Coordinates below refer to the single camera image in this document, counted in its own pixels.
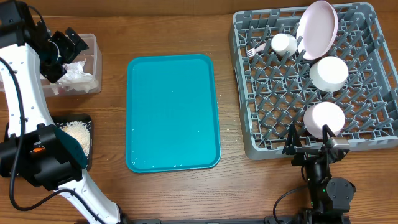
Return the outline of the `grey dishwasher rack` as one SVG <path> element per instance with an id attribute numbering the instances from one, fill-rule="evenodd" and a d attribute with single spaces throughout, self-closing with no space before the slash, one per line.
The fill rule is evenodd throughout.
<path id="1" fill-rule="evenodd" d="M 294 124 L 305 147 L 318 147 L 303 123 L 305 110 L 324 101 L 345 114 L 340 136 L 352 151 L 397 146 L 397 71 L 372 5 L 337 4 L 338 32 L 328 51 L 342 59 L 349 74 L 336 92 L 322 92 L 312 84 L 311 60 L 297 52 L 280 57 L 271 49 L 279 33 L 295 35 L 303 7 L 239 11 L 229 33 L 231 60 L 239 93 L 244 148 L 253 160 L 282 157 Z M 266 43 L 253 57 L 246 52 Z"/>

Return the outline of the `white bowl with rice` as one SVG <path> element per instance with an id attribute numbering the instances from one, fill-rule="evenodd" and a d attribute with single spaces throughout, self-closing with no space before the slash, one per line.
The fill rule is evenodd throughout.
<path id="1" fill-rule="evenodd" d="M 321 91 L 335 92 L 340 90 L 348 77 L 347 64 L 340 58 L 327 56 L 310 68 L 312 84 Z"/>

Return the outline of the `white paper cup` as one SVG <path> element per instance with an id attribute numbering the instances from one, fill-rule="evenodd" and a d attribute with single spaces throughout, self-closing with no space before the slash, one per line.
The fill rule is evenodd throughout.
<path id="1" fill-rule="evenodd" d="M 287 52 L 292 56 L 297 50 L 297 40 L 288 34 L 276 34 L 271 40 L 273 51 L 283 57 Z"/>

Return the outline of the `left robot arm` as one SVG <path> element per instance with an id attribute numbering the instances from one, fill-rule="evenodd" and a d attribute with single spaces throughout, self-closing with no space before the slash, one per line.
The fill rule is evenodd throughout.
<path id="1" fill-rule="evenodd" d="M 23 177 L 61 195 L 90 223 L 127 223 L 120 207 L 108 199 L 87 171 L 79 142 L 54 123 L 41 78 L 55 83 L 66 74 L 86 42 L 73 30 L 50 34 L 35 9 L 22 1 L 1 3 L 1 77 L 9 112 L 8 136 L 1 143 L 1 175 Z"/>

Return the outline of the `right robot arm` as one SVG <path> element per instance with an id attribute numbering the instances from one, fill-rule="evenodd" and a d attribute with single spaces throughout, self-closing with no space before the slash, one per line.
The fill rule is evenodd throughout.
<path id="1" fill-rule="evenodd" d="M 322 126 L 320 147 L 303 147 L 299 134 L 292 124 L 285 142 L 283 154 L 293 156 L 291 164 L 301 167 L 306 185 L 297 187 L 283 197 L 302 189 L 308 189 L 311 208 L 303 208 L 290 218 L 289 223 L 349 223 L 345 214 L 350 210 L 356 187 L 350 181 L 333 177 L 330 164 L 342 160 L 349 153 L 347 139 L 337 137 L 328 125 Z"/>

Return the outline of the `orange carrot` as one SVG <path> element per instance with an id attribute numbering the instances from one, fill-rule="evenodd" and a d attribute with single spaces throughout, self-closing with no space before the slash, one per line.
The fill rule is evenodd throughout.
<path id="1" fill-rule="evenodd" d="M 38 153 L 38 152 L 42 152 L 42 151 L 45 151 L 44 147 L 38 147 L 38 148 L 33 149 L 34 153 Z"/>

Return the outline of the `rice and peanut pile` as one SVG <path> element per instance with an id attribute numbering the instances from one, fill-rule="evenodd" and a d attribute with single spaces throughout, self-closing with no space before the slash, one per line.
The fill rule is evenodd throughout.
<path id="1" fill-rule="evenodd" d="M 73 121 L 66 123 L 60 129 L 75 138 L 80 143 L 85 155 L 89 155 L 91 141 L 87 124 L 82 121 Z"/>

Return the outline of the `small white tissue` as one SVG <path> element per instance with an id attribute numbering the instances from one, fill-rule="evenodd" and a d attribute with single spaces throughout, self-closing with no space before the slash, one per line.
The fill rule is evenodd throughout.
<path id="1" fill-rule="evenodd" d="M 50 83 L 41 75 L 40 81 L 46 96 L 85 94 L 96 92 L 100 87 L 99 81 L 90 73 L 67 73 L 56 83 Z"/>

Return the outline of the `white plastic fork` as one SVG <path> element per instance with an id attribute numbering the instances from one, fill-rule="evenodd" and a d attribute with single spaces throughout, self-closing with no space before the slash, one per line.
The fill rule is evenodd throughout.
<path id="1" fill-rule="evenodd" d="M 247 57 L 253 57 L 255 56 L 257 53 L 262 52 L 265 49 L 266 43 L 261 44 L 260 46 L 256 47 L 256 48 L 251 48 L 246 52 L 246 56 Z"/>

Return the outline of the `white round plate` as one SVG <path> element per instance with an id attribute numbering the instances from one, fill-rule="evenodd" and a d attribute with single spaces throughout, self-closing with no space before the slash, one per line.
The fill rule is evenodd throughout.
<path id="1" fill-rule="evenodd" d="M 315 60 L 325 55 L 335 41 L 338 16 L 334 7 L 326 1 L 312 3 L 302 14 L 296 39 L 302 40 L 297 50 L 305 51 L 305 60 Z"/>

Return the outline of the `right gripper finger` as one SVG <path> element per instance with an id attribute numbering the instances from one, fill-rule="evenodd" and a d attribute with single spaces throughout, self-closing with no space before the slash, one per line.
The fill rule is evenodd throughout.
<path id="1" fill-rule="evenodd" d="M 294 124 L 289 126 L 288 136 L 285 142 L 285 146 L 283 148 L 282 153 L 285 155 L 295 155 L 297 153 L 297 149 L 302 147 L 300 142 L 300 138 L 296 127 Z"/>
<path id="2" fill-rule="evenodd" d="M 336 135 L 332 132 L 332 130 L 329 128 L 327 124 L 324 124 L 322 126 L 322 141 L 325 147 L 332 148 L 331 143 L 329 143 L 329 140 L 331 140 L 335 136 Z"/>

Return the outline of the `pink bowl with peanuts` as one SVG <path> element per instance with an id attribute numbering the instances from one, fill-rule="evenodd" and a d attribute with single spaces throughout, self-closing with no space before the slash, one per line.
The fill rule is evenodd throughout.
<path id="1" fill-rule="evenodd" d="M 327 125 L 334 135 L 338 135 L 345 124 L 343 110 L 334 103 L 322 102 L 306 110 L 303 123 L 315 138 L 322 138 L 322 127 Z"/>

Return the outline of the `large white tissue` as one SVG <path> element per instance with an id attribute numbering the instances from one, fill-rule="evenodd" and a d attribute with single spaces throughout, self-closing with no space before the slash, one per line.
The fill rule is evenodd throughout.
<path id="1" fill-rule="evenodd" d="M 90 73 L 84 72 L 84 66 L 86 61 L 78 61 L 69 64 L 65 64 L 64 68 L 66 69 L 66 74 L 63 76 L 63 79 L 67 83 L 79 83 L 79 82 L 88 82 L 93 76 Z"/>

